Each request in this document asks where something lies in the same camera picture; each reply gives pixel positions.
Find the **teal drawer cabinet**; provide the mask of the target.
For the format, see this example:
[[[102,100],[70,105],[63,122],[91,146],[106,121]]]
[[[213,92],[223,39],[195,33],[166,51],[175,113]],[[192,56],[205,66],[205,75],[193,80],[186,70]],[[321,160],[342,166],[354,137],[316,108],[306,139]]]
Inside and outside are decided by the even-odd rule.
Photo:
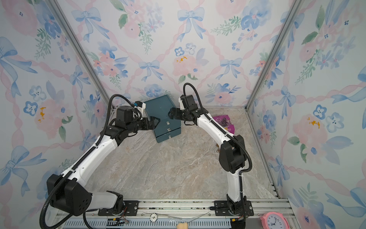
[[[160,119],[160,123],[153,130],[157,143],[161,143],[181,134],[181,121],[170,119],[169,111],[175,108],[174,103],[168,95],[163,95],[145,102],[148,116]]]

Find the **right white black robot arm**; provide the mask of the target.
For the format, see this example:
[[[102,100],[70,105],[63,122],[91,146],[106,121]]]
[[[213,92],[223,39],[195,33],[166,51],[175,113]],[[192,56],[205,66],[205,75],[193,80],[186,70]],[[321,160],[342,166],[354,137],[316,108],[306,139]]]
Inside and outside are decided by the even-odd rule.
[[[219,146],[219,163],[226,171],[228,210],[233,215],[246,214],[242,174],[252,168],[251,159],[245,149],[244,139],[234,135],[217,123],[205,108],[199,108],[192,95],[179,98],[180,108],[171,108],[169,117],[193,122],[207,132]]]

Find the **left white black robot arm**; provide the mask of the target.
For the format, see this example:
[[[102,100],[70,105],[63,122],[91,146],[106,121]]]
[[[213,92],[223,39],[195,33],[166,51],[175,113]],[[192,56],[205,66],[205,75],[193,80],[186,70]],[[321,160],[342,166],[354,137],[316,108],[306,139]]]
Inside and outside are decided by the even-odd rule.
[[[125,139],[138,131],[154,130],[160,119],[144,117],[144,107],[121,106],[116,118],[107,122],[96,142],[83,156],[60,175],[51,175],[47,180],[48,205],[80,216],[89,210],[105,209],[113,215],[125,210],[122,194],[114,191],[89,192],[85,186],[102,161]]]

